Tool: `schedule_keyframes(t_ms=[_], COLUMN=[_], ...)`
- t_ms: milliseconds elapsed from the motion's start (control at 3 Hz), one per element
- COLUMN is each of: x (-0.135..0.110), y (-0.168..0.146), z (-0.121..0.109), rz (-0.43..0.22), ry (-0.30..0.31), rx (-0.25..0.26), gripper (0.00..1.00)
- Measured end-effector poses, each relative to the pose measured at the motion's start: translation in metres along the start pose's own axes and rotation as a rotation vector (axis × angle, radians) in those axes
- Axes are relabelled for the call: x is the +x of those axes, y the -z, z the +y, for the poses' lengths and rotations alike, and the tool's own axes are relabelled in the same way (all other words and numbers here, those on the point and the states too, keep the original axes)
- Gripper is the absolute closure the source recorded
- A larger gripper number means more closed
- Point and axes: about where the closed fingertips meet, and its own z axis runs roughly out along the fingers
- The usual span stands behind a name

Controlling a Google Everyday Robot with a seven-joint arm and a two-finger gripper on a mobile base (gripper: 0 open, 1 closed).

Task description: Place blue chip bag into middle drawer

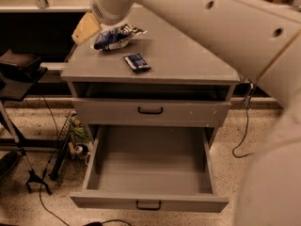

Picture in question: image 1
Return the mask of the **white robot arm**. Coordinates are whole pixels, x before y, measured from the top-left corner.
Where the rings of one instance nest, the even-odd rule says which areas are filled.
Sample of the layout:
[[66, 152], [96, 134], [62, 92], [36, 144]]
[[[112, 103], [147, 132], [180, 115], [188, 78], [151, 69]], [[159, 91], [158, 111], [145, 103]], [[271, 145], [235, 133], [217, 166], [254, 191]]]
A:
[[72, 38], [82, 43], [139, 4], [274, 97], [284, 112], [246, 170], [235, 226], [301, 226], [301, 23], [262, 0], [90, 0]]

